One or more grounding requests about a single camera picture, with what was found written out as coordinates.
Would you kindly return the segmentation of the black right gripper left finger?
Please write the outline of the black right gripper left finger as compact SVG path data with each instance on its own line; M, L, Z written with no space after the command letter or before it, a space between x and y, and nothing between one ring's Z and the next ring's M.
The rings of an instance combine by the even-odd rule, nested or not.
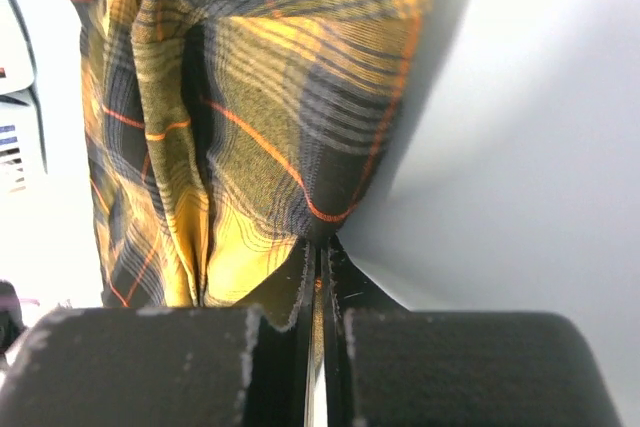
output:
M315 249L233 307L57 309L24 336L5 426L302 426Z

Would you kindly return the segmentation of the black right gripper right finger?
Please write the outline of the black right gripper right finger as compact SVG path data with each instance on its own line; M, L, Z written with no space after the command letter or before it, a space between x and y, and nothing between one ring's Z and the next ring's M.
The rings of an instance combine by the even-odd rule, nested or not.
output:
M617 426L594 355L549 312L411 311L322 252L332 426Z

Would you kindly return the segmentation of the yellow plaid long sleeve shirt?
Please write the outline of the yellow plaid long sleeve shirt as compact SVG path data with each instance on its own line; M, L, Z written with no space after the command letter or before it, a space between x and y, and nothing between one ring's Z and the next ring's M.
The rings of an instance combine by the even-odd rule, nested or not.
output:
M328 241L433 0L70 0L106 307L228 306Z

